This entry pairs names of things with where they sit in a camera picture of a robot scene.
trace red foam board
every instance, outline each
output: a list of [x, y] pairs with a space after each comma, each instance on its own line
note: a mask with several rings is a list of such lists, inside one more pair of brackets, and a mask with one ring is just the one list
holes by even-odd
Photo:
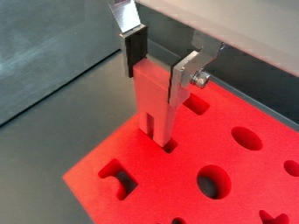
[[[215, 83], [190, 90], [165, 147], [139, 129], [135, 115], [65, 174], [93, 220], [299, 223], [298, 132]], [[135, 182], [130, 193], [119, 172]], [[199, 177], [218, 187], [213, 198]]]

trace screw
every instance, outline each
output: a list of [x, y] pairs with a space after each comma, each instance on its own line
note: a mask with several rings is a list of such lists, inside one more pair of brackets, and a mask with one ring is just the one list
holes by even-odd
[[211, 80], [211, 75], [203, 70], [191, 75], [191, 84], [199, 88], [206, 88]]

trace gray metal panel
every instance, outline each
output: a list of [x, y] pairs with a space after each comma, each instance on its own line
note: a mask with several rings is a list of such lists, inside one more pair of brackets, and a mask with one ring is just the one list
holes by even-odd
[[0, 3], [0, 124], [118, 48], [107, 1]]
[[62, 175], [137, 112], [119, 53], [0, 129], [0, 223], [91, 224]]
[[[139, 5], [149, 25], [149, 51], [169, 67], [193, 47], [193, 28]], [[235, 89], [299, 123], [299, 79], [234, 47], [221, 52], [207, 67]]]
[[299, 1], [135, 1], [299, 76]]

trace silver metal plate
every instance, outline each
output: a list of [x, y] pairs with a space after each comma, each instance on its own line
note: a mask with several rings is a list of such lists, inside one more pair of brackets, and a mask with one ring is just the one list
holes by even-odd
[[109, 5], [122, 32], [127, 32], [141, 25], [134, 0], [111, 0]]

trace circular hole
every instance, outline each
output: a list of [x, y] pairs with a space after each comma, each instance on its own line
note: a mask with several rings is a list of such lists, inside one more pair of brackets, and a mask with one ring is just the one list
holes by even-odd
[[292, 176], [299, 177], [299, 164], [294, 160], [285, 161], [285, 170]]
[[182, 218], [175, 218], [173, 220], [173, 224], [186, 224], [185, 220]]
[[209, 198], [221, 200], [230, 194], [230, 175], [217, 165], [207, 165], [199, 171], [198, 186]]
[[262, 147], [263, 147], [262, 140], [258, 137], [258, 134], [253, 130], [245, 127], [235, 127], [231, 130], [231, 135], [235, 141], [238, 142], [238, 144], [243, 146], [246, 149], [251, 151], [262, 150]]

